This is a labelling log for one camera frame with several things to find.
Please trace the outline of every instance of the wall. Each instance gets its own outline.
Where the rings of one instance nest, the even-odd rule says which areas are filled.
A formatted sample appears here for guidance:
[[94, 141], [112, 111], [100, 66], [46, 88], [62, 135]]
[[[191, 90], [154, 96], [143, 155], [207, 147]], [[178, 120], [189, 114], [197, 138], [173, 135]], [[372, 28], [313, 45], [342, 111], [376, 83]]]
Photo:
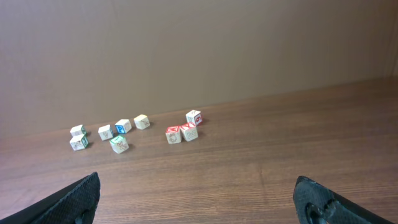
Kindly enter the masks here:
[[1, 1], [0, 136], [382, 77], [397, 10], [396, 0]]

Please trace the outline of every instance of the wooden block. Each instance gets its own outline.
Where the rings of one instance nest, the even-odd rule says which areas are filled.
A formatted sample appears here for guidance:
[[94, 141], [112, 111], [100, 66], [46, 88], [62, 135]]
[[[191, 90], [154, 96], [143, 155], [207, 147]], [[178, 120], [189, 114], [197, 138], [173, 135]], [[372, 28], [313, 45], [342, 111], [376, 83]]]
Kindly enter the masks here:
[[120, 154], [126, 151], [129, 148], [129, 144], [124, 136], [116, 136], [112, 138], [110, 141], [112, 149], [114, 152]]
[[108, 124], [106, 126], [98, 128], [98, 134], [101, 137], [102, 141], [113, 138], [111, 125]]
[[187, 122], [192, 122], [195, 125], [198, 125], [202, 122], [200, 111], [191, 110], [189, 113], [185, 115], [187, 117]]
[[136, 124], [136, 127], [141, 130], [148, 128], [150, 125], [148, 116], [143, 115], [143, 114], [134, 118], [134, 122]]
[[131, 123], [128, 119], [121, 119], [114, 126], [120, 134], [126, 134], [131, 130]]
[[86, 130], [85, 130], [85, 127], [81, 124], [81, 125], [78, 125], [78, 126], [75, 126], [75, 127], [73, 127], [71, 130], [70, 130], [70, 134], [72, 135], [72, 137], [73, 136], [78, 136], [78, 135], [81, 135], [81, 134], [86, 134], [87, 132], [86, 132]]
[[166, 137], [169, 144], [181, 142], [180, 126], [172, 126], [166, 129]]
[[197, 126], [192, 122], [181, 125], [180, 129], [186, 141], [192, 141], [198, 137]]
[[69, 143], [74, 151], [85, 149], [88, 146], [88, 140], [84, 134], [74, 136]]

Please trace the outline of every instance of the brown tabletop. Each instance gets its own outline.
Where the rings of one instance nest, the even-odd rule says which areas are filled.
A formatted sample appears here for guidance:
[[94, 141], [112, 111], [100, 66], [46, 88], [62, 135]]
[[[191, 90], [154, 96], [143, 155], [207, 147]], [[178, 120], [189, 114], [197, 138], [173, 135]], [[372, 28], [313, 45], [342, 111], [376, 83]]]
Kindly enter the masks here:
[[[190, 109], [202, 111], [199, 138], [167, 144], [166, 127], [186, 122]], [[97, 171], [95, 223], [298, 223], [299, 175], [398, 222], [397, 80], [149, 119], [149, 129], [126, 134], [122, 154], [98, 135], [115, 121], [86, 126], [91, 144], [82, 151], [70, 147], [69, 129], [0, 141], [0, 218]]]

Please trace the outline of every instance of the block face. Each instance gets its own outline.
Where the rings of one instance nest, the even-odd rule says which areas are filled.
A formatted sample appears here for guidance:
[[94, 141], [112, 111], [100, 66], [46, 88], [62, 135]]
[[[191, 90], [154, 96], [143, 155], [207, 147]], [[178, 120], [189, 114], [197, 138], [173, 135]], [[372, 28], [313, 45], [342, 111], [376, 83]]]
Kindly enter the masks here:
[[180, 129], [182, 137], [186, 141], [192, 141], [198, 137], [197, 127], [193, 123], [183, 124], [181, 125]]
[[136, 127], [141, 130], [148, 128], [150, 125], [148, 116], [143, 114], [134, 118], [134, 122], [136, 124]]
[[121, 119], [114, 126], [116, 131], [120, 134], [126, 134], [131, 130], [131, 123], [128, 119]]
[[113, 138], [113, 131], [111, 125], [108, 124], [106, 126], [100, 127], [98, 129], [98, 134], [101, 137], [102, 141]]
[[126, 151], [129, 148], [129, 144], [127, 143], [126, 138], [123, 136], [116, 136], [115, 138], [112, 138], [109, 142], [111, 143], [113, 151], [118, 154]]
[[202, 122], [200, 111], [191, 110], [189, 113], [185, 115], [187, 117], [187, 122], [192, 122], [195, 125], [198, 125]]
[[181, 132], [179, 126], [172, 126], [166, 129], [166, 138], [169, 144], [181, 142]]
[[70, 134], [72, 135], [72, 137], [73, 136], [78, 136], [78, 135], [81, 135], [81, 134], [86, 134], [86, 133], [87, 133], [86, 129], [85, 129], [85, 127], [82, 124], [78, 125], [78, 126], [75, 126], [75, 127], [71, 128], [71, 130], [70, 130]]
[[85, 149], [88, 146], [88, 140], [84, 134], [74, 136], [69, 143], [74, 151]]

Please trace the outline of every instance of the cream-colored block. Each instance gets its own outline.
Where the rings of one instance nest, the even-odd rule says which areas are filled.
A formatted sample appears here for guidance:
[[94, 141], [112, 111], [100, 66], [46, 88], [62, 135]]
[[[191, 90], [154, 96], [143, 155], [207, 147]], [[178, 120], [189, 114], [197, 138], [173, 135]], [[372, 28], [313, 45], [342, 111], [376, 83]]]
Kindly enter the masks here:
[[143, 114], [134, 118], [134, 123], [136, 124], [136, 127], [141, 130], [148, 128], [150, 125], [148, 116]]
[[131, 130], [131, 123], [128, 119], [121, 119], [114, 126], [116, 131], [120, 134], [126, 134]]
[[81, 134], [86, 134], [85, 127], [82, 124], [78, 125], [78, 126], [75, 126], [75, 127], [71, 128], [70, 134], [72, 135], [72, 137], [73, 136], [78, 136], [78, 135], [81, 135]]
[[195, 125], [198, 125], [202, 122], [200, 111], [191, 110], [189, 113], [185, 115], [187, 117], [187, 122], [192, 122]]
[[120, 154], [126, 151], [129, 148], [129, 144], [124, 136], [116, 136], [112, 138], [110, 141], [112, 149], [114, 152]]
[[84, 134], [74, 136], [69, 143], [74, 151], [85, 149], [88, 146], [88, 140]]
[[106, 126], [98, 128], [98, 134], [101, 137], [102, 141], [113, 138], [111, 125], [108, 124]]
[[179, 126], [172, 126], [166, 129], [166, 138], [169, 144], [181, 142], [181, 132]]
[[192, 141], [198, 137], [197, 126], [192, 122], [181, 125], [180, 129], [181, 129], [182, 137], [186, 141]]

